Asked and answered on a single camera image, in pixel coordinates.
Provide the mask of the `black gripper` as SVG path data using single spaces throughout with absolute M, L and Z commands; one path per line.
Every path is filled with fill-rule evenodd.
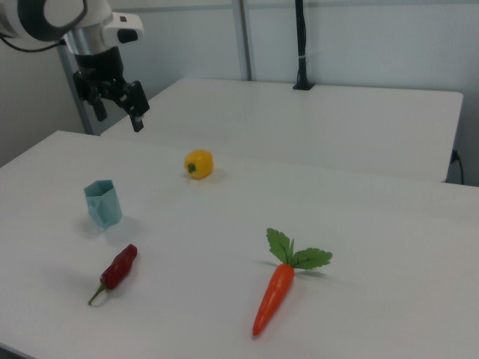
M 95 55 L 75 55 L 79 69 L 73 81 L 79 97 L 93 107 L 99 122 L 107 117 L 102 99 L 125 108 L 134 132 L 144 128 L 143 116 L 150 110 L 141 82 L 126 82 L 120 51 L 114 46 Z

